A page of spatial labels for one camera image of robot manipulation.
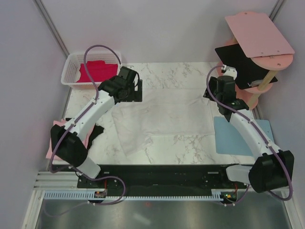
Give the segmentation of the white t shirt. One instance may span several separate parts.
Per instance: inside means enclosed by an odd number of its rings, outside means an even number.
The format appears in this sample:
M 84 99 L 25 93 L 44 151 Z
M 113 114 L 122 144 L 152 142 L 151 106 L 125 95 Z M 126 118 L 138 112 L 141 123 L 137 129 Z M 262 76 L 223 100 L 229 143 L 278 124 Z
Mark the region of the white t shirt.
M 129 156 L 153 143 L 153 136 L 213 135 L 209 100 L 202 89 L 148 89 L 142 102 L 121 102 L 112 117 Z

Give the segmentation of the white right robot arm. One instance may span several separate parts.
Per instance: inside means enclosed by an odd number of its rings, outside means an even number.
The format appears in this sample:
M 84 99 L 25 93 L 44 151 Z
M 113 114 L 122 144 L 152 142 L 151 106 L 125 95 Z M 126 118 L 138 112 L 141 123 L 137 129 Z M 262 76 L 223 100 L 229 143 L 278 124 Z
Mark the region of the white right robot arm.
M 283 151 L 262 130 L 251 115 L 248 105 L 236 97 L 235 81 L 232 76 L 207 77 L 204 97 L 217 103 L 219 112 L 241 135 L 250 149 L 255 162 L 251 166 L 231 165 L 218 176 L 222 187 L 228 188 L 237 182 L 251 185 L 257 193 L 287 187 L 288 199 L 293 193 L 292 176 L 294 155 Z

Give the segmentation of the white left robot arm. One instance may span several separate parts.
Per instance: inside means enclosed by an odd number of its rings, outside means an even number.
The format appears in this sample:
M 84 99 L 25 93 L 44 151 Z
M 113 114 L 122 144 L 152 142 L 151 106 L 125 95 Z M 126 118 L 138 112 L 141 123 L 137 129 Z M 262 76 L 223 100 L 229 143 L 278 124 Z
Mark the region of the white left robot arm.
M 142 80 L 139 74 L 128 67 L 121 67 L 119 73 L 100 85 L 93 84 L 96 95 L 85 107 L 64 125 L 51 128 L 52 155 L 49 171 L 57 173 L 63 168 L 53 168 L 55 156 L 67 162 L 76 171 L 88 177 L 93 187 L 101 187 L 105 177 L 100 166 L 89 156 L 83 141 L 96 122 L 120 102 L 142 101 Z

